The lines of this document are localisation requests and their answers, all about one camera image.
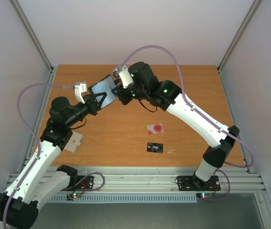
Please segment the black leather card holder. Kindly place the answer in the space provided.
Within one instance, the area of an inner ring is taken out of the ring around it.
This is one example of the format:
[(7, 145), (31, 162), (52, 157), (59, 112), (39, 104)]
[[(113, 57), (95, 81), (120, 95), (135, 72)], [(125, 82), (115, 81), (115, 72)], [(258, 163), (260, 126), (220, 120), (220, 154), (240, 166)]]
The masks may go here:
[(106, 106), (113, 103), (117, 99), (117, 96), (111, 92), (111, 89), (113, 89), (115, 87), (116, 87), (116, 85), (114, 83), (112, 76), (110, 74), (108, 74), (105, 78), (98, 81), (96, 84), (93, 84), (88, 89), (89, 89), (89, 92), (93, 95), (95, 95), (97, 93), (101, 93), (101, 92), (107, 93), (107, 97), (105, 98), (105, 100), (101, 106), (101, 109), (103, 109)]

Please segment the red white credit card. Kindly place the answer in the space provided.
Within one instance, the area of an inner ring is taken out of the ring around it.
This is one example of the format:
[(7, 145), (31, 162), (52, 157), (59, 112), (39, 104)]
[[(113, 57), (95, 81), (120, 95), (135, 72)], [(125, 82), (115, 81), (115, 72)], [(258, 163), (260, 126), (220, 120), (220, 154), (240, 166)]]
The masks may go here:
[(157, 133), (163, 133), (164, 129), (162, 124), (153, 124), (147, 126), (148, 134), (157, 134)]

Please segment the black VIP credit card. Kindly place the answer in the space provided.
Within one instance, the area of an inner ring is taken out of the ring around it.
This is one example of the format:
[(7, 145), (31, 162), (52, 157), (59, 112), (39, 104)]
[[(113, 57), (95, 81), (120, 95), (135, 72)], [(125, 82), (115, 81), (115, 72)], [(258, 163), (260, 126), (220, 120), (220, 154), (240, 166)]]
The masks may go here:
[(147, 152), (163, 153), (163, 144), (161, 143), (147, 143)]

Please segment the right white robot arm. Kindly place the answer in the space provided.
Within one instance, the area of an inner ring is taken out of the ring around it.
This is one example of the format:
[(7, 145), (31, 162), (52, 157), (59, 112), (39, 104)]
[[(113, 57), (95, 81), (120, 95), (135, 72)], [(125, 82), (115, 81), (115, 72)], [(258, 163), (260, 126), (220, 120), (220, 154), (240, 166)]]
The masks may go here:
[(226, 161), (239, 129), (234, 125), (228, 127), (205, 113), (174, 82), (159, 81), (151, 67), (144, 62), (130, 67), (117, 66), (113, 75), (116, 77), (116, 87), (112, 92), (123, 105), (133, 99), (146, 100), (185, 122), (207, 142), (209, 146), (191, 178), (197, 190), (206, 188), (211, 176)]

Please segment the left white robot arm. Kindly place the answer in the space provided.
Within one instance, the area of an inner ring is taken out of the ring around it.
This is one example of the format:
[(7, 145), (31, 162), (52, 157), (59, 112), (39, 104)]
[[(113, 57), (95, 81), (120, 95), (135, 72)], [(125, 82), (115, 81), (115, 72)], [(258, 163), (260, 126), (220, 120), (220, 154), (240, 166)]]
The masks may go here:
[(86, 177), (67, 165), (57, 168), (55, 174), (42, 186), (43, 178), (54, 159), (62, 152), (73, 135), (71, 126), (82, 121), (88, 114), (96, 115), (101, 110), (107, 94), (89, 94), (76, 105), (66, 97), (57, 97), (51, 103), (50, 118), (29, 162), (6, 190), (0, 193), (0, 221), (3, 227), (29, 229), (37, 219), (40, 209), (61, 190), (89, 187), (83, 183)]

